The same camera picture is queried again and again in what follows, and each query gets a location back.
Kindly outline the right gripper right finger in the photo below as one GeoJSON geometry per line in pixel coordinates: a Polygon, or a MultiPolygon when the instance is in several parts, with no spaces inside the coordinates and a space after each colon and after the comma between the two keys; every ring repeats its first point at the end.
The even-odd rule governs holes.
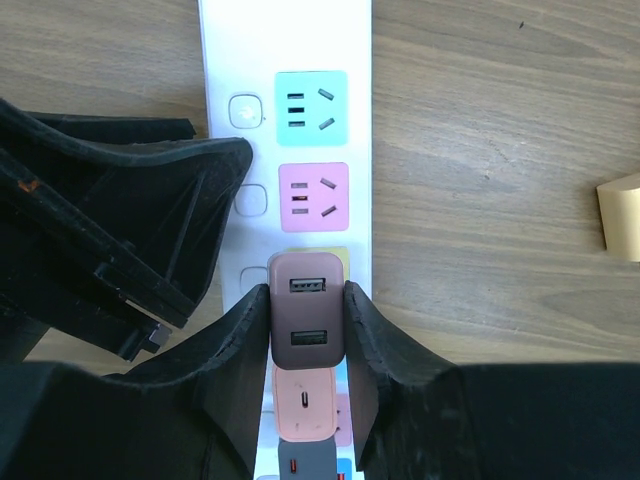
{"type": "Polygon", "coordinates": [[[344,331],[355,465],[368,479],[635,479],[635,363],[457,365],[354,282],[344,331]]]}

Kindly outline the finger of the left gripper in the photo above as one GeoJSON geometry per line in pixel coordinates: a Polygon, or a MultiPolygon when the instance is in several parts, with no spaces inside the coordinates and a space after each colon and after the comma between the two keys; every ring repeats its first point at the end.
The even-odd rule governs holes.
{"type": "Polygon", "coordinates": [[[73,138],[97,143],[157,143],[191,140],[196,130],[185,118],[136,118],[29,112],[36,120],[73,138]]]}

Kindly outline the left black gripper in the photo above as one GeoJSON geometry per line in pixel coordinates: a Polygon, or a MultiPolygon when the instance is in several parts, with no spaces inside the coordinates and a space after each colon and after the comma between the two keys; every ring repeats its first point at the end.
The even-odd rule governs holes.
{"type": "Polygon", "coordinates": [[[125,359],[155,352],[206,294],[253,160],[185,119],[1,105],[1,301],[125,359]]]}

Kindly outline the white power strip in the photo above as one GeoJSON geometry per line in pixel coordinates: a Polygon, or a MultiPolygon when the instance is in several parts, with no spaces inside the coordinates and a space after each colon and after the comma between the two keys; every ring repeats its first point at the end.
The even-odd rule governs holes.
{"type": "Polygon", "coordinates": [[[239,137],[251,167],[218,267],[232,309],[273,257],[327,252],[346,280],[373,276],[369,1],[203,1],[209,133],[239,137]]]}

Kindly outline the mauve brown plug adapter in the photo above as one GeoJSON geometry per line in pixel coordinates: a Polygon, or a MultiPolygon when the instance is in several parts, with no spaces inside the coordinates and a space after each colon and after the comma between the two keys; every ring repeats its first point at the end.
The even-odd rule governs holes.
{"type": "Polygon", "coordinates": [[[345,354],[343,264],[329,252],[286,252],[269,263],[271,350],[284,370],[331,368],[345,354]]]}

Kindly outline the pink plug adapter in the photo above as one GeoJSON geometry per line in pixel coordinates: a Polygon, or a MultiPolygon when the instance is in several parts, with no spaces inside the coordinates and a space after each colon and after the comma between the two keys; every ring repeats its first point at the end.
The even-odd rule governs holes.
{"type": "Polygon", "coordinates": [[[287,442],[316,442],[337,429],[334,368],[273,369],[272,390],[276,428],[287,442]]]}

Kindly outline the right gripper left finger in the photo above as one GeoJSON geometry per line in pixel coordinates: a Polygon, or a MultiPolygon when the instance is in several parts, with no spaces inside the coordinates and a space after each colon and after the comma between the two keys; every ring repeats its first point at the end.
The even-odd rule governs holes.
{"type": "Polygon", "coordinates": [[[5,479],[249,479],[269,340],[258,285],[213,324],[120,375],[1,369],[5,479]]]}

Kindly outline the dark grey plug adapter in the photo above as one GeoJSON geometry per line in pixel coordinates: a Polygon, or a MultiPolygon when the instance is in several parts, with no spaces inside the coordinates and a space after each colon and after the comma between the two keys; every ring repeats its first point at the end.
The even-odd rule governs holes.
{"type": "Polygon", "coordinates": [[[278,445],[280,480],[336,480],[337,450],[333,437],[316,442],[278,445]]]}

